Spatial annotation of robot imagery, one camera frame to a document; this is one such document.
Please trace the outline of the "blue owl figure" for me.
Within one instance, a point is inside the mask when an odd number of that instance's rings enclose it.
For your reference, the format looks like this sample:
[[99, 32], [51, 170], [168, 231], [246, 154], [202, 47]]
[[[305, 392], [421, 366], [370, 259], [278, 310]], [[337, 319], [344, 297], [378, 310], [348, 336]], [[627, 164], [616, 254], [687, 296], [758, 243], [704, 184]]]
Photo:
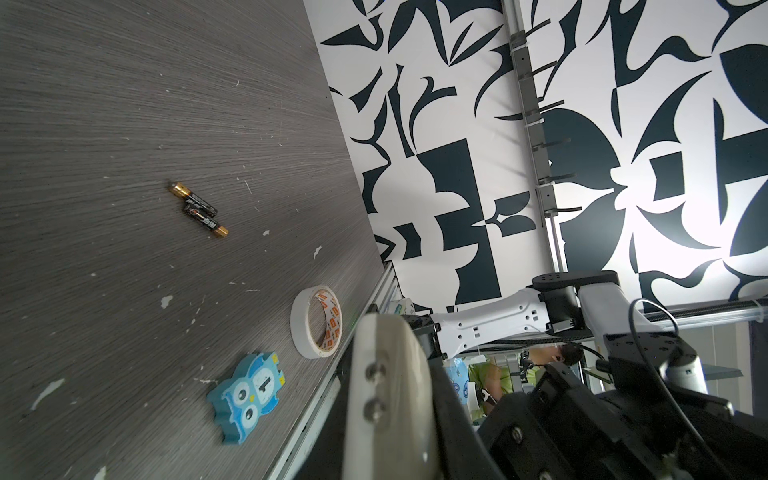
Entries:
[[286, 383], [279, 362], [276, 352], [248, 355], [237, 365], [232, 377], [207, 394], [223, 444], [244, 443], [260, 418], [277, 407], [278, 394]]

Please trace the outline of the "black gold battery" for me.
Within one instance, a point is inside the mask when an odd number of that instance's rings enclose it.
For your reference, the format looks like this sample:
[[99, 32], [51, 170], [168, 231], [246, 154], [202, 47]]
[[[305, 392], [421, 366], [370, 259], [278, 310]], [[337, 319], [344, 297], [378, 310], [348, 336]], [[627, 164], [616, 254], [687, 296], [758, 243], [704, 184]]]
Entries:
[[228, 236], [229, 231], [197, 204], [188, 203], [183, 207], [183, 211], [215, 236], [219, 238]]
[[213, 205], [192, 192], [180, 182], [171, 182], [169, 184], [169, 191], [185, 202], [192, 202], [210, 217], [215, 217], [218, 214], [217, 209]]

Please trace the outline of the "white remote control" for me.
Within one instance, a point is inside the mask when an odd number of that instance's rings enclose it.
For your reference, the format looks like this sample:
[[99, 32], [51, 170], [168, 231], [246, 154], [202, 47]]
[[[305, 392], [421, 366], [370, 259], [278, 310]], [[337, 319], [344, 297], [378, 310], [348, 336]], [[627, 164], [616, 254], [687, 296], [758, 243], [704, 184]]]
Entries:
[[342, 477], [441, 476], [425, 353], [403, 317], [367, 314], [353, 340]]

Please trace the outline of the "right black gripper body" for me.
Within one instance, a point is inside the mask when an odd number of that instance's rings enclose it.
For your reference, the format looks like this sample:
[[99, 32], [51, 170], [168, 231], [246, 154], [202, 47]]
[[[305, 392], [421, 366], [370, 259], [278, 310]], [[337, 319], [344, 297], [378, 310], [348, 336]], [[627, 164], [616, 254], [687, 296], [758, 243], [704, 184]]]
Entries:
[[530, 393], [503, 397], [479, 428], [508, 479], [764, 479], [767, 424], [729, 401], [674, 384], [697, 352], [671, 332], [608, 335], [592, 393], [550, 364]]

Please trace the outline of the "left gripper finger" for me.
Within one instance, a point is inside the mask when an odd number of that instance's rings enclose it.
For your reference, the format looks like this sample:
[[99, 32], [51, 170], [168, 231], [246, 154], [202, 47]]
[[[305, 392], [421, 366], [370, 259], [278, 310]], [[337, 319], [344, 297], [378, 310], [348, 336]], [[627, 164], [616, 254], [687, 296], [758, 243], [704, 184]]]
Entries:
[[428, 360], [438, 452], [444, 479], [504, 479], [504, 475], [476, 435], [447, 373]]

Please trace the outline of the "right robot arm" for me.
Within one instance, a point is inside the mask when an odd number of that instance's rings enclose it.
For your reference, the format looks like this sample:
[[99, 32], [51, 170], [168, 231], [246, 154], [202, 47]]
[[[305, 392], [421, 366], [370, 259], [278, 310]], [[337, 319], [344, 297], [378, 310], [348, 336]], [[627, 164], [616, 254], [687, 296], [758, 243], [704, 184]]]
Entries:
[[588, 332], [611, 390], [591, 392], [561, 362], [511, 393], [479, 428], [473, 475], [498, 479], [763, 479], [767, 425], [708, 393], [697, 352], [649, 321], [613, 271], [545, 274], [463, 312], [410, 320], [432, 363], [536, 334]]

